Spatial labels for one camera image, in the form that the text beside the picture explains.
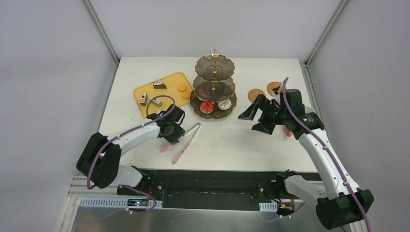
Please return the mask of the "white glazed donut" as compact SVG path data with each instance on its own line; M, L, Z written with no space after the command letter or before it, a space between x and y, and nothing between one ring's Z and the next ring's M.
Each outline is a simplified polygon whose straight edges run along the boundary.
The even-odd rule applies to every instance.
M227 98L227 99L225 99L225 100L223 100L223 101L220 101L220 102L218 103L218 108L219 108L220 110L223 110L223 111L228 110L228 109L230 109L231 107L232 107L232 102L231 102L231 100L230 100L229 98Z

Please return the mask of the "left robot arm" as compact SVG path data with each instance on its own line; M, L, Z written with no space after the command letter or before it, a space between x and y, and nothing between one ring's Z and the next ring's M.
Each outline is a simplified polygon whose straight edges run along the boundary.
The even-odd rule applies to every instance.
M185 112L171 104L165 111L148 115L134 128L110 136L97 132L89 138L76 168L88 178L91 188L103 189L118 184L129 186L135 195L143 195L147 191L147 182L142 179L142 173L136 167L121 165L121 158L139 145L157 138L163 138L171 145L177 144L185 135L181 127L184 118Z

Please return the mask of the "chocolate cake slice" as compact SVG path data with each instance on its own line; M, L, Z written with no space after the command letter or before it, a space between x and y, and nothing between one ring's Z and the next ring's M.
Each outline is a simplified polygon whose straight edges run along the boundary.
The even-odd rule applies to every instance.
M153 82L153 88L154 89L167 89L167 86L160 79L156 79Z

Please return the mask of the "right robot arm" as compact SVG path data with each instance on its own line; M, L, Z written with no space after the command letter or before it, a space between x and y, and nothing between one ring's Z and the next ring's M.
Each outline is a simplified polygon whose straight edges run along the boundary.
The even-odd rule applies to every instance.
M259 94L253 103L238 116L253 120L257 111L262 114L253 131L272 134L277 125L285 126L311 158L323 182L320 189L295 171L285 171L276 177L275 193L281 198L293 195L312 207L320 223L328 230L342 228L364 220L374 197L370 190L362 190L348 174L335 154L324 124L318 115L309 112L298 89L280 92L280 101Z

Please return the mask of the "green layered cake piece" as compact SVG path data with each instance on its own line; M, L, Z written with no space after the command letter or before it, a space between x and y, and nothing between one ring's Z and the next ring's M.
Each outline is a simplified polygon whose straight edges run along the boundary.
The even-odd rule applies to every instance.
M163 105L161 99L159 99L159 98L154 99L153 97L151 97L150 102L151 102L152 105L154 105L158 108L162 107L162 105Z

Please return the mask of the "red strawberry tart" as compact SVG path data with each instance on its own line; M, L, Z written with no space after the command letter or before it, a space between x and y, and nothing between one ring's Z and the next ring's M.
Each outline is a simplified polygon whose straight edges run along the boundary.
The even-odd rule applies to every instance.
M210 114L214 111L214 104L210 101L203 101L200 104L200 111L204 114Z

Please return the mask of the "pink handled metal tongs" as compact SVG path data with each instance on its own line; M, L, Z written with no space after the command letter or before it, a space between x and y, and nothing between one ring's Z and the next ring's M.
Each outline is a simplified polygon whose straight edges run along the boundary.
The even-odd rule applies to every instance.
M192 127L190 127L182 136L183 138L186 137L187 135L189 135L191 132L193 132L192 137L187 141L187 143L181 148L180 152L175 155L172 159L172 164L175 165L179 159L181 158L181 156L184 154L184 152L187 150L187 148L190 146L190 144L192 143L192 141L194 140L194 138L196 137L199 129L201 127L201 123L196 123L194 124Z

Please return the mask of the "yellow serving tray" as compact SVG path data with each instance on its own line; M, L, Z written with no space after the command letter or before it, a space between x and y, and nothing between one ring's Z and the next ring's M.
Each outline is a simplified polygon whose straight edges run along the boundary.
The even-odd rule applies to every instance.
M174 74L163 77L160 80L164 84L166 84L167 89L154 89L153 88L153 82L150 82L150 83L145 84L143 86L137 87L133 91L134 98L137 102L137 106L138 106L138 108L140 110L140 113L141 113L143 118L145 118L147 116L147 114L152 114L152 113L154 113L156 111L159 111L159 110L166 110L170 106L170 104L173 103L171 99L159 98L159 99L161 99L161 101L163 103L162 107L158 108L158 107L151 104L149 106L148 112L146 112L146 106L147 106L148 102L147 102L146 106L144 106L144 107L140 106L140 104L139 104L140 95L143 92L145 92L147 94L147 100L148 101L151 97L156 97L158 95L167 95L167 96L172 97L175 100L176 106L178 106L178 107L189 103L189 99L183 99L181 97L181 92L179 92L178 89L177 89L177 87L180 84L185 84L187 86L186 91L189 91L190 93L193 91L193 87L189 83L189 81L186 78L184 73L176 72Z

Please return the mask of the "pink frosted donut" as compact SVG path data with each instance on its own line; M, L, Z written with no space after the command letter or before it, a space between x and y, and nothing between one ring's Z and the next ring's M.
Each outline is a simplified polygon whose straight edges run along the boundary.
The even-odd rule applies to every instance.
M218 90L202 89L199 91L199 97L203 100L215 100L220 97L221 93Z

